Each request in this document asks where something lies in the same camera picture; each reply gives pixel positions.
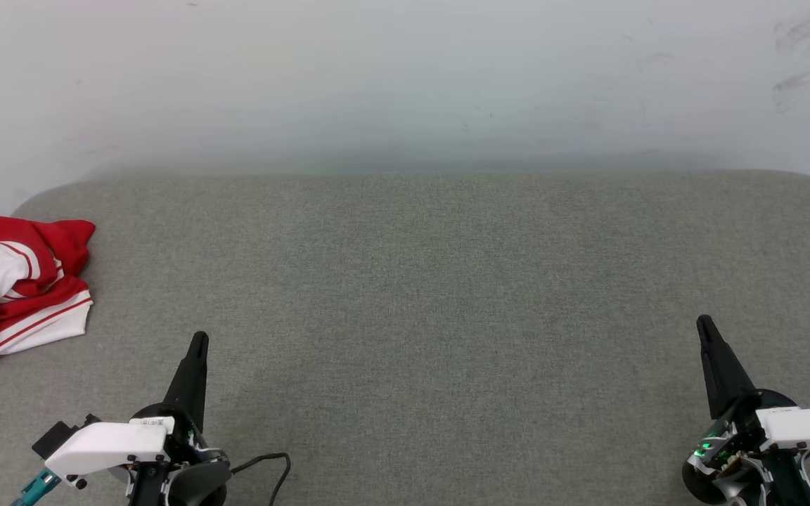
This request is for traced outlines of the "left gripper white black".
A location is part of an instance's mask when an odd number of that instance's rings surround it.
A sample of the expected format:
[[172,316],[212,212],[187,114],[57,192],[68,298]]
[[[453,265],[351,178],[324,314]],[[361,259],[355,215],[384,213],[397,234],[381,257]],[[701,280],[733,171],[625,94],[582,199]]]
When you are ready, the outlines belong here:
[[43,492],[87,486],[87,475],[109,471],[125,484],[129,505],[212,505],[213,449],[205,429],[210,339],[193,333],[163,403],[128,422],[88,415],[83,426],[58,422],[43,436]]

